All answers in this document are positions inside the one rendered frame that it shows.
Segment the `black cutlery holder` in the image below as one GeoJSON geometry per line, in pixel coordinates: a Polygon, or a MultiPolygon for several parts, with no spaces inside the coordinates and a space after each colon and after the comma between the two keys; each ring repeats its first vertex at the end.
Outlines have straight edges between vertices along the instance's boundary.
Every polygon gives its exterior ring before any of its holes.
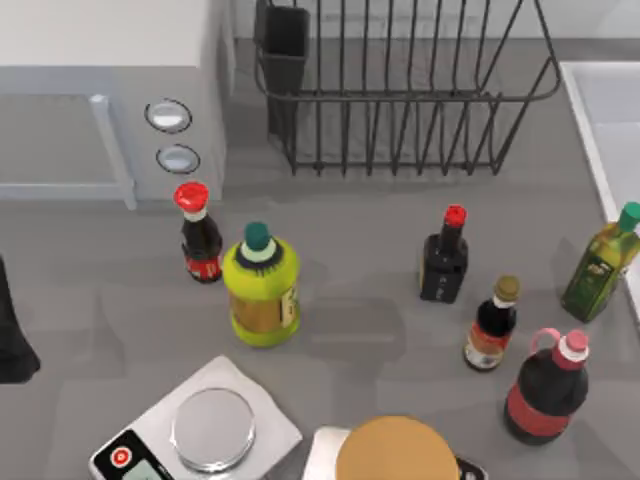
{"type": "Polygon", "coordinates": [[[310,13],[297,6],[256,1],[254,41],[266,90],[296,95],[302,88],[309,54],[310,13]]]}

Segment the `small microwave knob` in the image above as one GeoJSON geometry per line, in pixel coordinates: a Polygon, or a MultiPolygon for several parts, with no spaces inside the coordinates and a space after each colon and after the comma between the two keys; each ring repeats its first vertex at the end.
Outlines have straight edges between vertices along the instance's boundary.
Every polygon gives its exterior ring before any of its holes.
{"type": "Polygon", "coordinates": [[[168,173],[188,175],[200,167],[201,159],[192,148],[186,145],[174,144],[158,150],[156,162],[168,173]]]}

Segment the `dark bottle with gold cap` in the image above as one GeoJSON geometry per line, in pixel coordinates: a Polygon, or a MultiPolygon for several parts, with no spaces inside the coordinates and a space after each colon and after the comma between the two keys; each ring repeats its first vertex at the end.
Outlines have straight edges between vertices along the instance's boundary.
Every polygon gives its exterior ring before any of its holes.
{"type": "Polygon", "coordinates": [[[519,295],[519,279],[502,275],[494,284],[492,296],[480,304],[463,348],[463,358],[470,368],[488,372],[500,365],[516,326],[519,295]]]}

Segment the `pale microwave oven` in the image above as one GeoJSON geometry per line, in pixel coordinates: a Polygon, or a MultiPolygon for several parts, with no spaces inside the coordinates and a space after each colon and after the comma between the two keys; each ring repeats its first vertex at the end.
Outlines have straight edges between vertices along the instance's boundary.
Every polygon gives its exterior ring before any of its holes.
{"type": "Polygon", "coordinates": [[[120,200],[89,97],[109,97],[137,205],[189,180],[223,194],[234,85],[230,0],[0,0],[0,200],[120,200]],[[147,104],[185,104],[190,127],[152,128],[147,104]],[[186,145],[188,175],[156,162],[186,145]]]}

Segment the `dark bottle with red cap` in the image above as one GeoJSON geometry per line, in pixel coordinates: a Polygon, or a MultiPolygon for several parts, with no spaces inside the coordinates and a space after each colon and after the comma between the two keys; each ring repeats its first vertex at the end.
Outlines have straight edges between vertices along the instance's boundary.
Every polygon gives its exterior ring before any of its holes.
{"type": "Polygon", "coordinates": [[[182,183],[176,188],[173,200],[184,218],[181,248],[187,272],[200,283],[220,280],[223,239],[218,225],[207,210],[208,187],[199,181],[182,183]]]}

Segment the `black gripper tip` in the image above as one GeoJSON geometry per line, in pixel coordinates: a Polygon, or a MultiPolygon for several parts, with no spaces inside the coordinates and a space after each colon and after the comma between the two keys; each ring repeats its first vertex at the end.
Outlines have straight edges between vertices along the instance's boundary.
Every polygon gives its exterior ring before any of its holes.
{"type": "Polygon", "coordinates": [[[0,385],[27,383],[40,368],[40,358],[19,324],[0,255],[0,385]]]}

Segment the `large microwave knob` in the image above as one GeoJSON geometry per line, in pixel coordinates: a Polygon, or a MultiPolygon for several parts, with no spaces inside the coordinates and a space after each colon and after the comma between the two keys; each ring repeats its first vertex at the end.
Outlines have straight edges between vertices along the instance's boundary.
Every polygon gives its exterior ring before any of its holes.
{"type": "Polygon", "coordinates": [[[192,123],[188,107],[178,100],[168,98],[147,104],[144,117],[152,128],[167,134],[183,132],[192,123]]]}

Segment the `square black bottle red cap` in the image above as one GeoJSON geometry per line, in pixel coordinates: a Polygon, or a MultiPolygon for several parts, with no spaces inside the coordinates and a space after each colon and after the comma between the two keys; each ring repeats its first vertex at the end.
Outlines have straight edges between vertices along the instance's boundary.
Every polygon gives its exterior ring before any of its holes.
{"type": "Polygon", "coordinates": [[[463,237],[466,209],[449,205],[439,233],[429,235],[423,246],[419,270],[422,300],[453,304],[468,268],[469,248],[463,237]]]}

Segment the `white kitchen scale round plate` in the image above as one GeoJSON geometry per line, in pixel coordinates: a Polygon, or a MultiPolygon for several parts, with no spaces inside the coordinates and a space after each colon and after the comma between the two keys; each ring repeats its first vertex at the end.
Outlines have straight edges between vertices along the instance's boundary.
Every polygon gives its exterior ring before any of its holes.
{"type": "Polygon", "coordinates": [[[303,436],[220,355],[101,446],[90,480],[267,480],[303,436]]]}

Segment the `green oil bottle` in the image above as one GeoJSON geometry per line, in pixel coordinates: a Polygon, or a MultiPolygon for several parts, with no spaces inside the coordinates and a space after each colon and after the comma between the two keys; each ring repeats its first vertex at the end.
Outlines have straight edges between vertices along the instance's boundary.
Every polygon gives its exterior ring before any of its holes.
{"type": "Polygon", "coordinates": [[[627,202],[619,218],[589,241],[562,297],[563,308],[583,323],[607,306],[619,278],[640,252],[640,203],[627,202]]]}

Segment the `kitchen scale with brown plate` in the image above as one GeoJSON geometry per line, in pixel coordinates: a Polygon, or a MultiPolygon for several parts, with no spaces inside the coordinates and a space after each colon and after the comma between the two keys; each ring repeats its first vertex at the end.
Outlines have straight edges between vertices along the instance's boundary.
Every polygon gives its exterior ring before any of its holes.
{"type": "Polygon", "coordinates": [[[436,430],[406,415],[316,430],[301,480],[489,480],[436,430]]]}

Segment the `yellow-green bottle with teal cap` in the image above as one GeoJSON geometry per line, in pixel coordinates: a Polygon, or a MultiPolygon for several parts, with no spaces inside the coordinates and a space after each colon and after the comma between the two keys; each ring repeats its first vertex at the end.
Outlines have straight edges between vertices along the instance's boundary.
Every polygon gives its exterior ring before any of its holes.
{"type": "Polygon", "coordinates": [[[245,226],[244,238],[225,253],[223,281],[237,337],[256,348],[290,338],[300,325],[299,257],[263,222],[245,226]]]}

